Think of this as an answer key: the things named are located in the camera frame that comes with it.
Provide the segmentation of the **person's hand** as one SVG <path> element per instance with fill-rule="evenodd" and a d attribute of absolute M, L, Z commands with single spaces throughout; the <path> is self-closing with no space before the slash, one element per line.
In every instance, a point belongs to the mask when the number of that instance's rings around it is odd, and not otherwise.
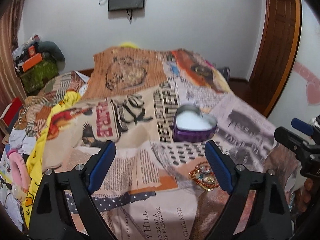
<path fill-rule="evenodd" d="M 304 183 L 303 189 L 296 191 L 296 204 L 297 204 L 298 211 L 301 213 L 305 212 L 307 209 L 307 206 L 314 192 L 313 186 L 314 186 L 313 180 L 310 178 L 307 178 Z"/>

